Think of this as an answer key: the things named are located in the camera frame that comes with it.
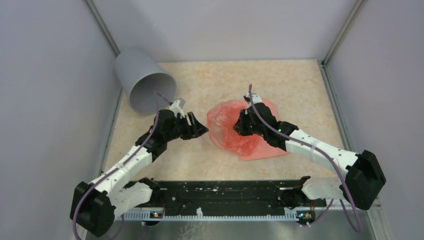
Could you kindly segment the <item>translucent red trash bag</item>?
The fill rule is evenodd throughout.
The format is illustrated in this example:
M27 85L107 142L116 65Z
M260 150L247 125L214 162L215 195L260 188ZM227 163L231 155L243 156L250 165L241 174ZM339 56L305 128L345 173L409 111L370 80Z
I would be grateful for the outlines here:
M244 100L231 99L209 110L206 115L208 136L218 148L238 155L241 160L253 161L260 158L261 138L257 135L240 136L233 129L246 106Z

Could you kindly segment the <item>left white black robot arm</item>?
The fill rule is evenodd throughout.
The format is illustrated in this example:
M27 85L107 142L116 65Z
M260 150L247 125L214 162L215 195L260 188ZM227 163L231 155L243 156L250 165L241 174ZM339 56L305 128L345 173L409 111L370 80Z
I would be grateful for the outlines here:
M161 198L158 184L146 177L132 183L132 177L153 163L169 142L196 139L208 131L192 112L160 110L153 125L118 163L91 182L82 181L75 187L70 210L74 237L81 239L78 226L101 237L116 218L132 208L144 203L156 206Z

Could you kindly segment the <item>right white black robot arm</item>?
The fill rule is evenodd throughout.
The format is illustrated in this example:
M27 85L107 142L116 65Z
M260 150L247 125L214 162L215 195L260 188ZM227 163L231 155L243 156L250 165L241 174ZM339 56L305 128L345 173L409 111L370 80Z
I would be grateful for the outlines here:
M369 210L387 182L374 153L357 153L320 141L292 123L277 120L262 102L240 110L233 129L243 137L258 135L271 147L303 156L336 173L336 177L304 177L293 192L299 206L316 199L345 199Z

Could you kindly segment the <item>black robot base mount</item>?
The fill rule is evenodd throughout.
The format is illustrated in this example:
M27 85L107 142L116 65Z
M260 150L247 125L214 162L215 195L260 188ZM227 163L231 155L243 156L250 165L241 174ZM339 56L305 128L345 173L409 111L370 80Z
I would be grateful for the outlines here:
M297 187L298 180L156 181L153 194L141 209L163 210L165 217L258 219L315 216L325 199L310 200Z

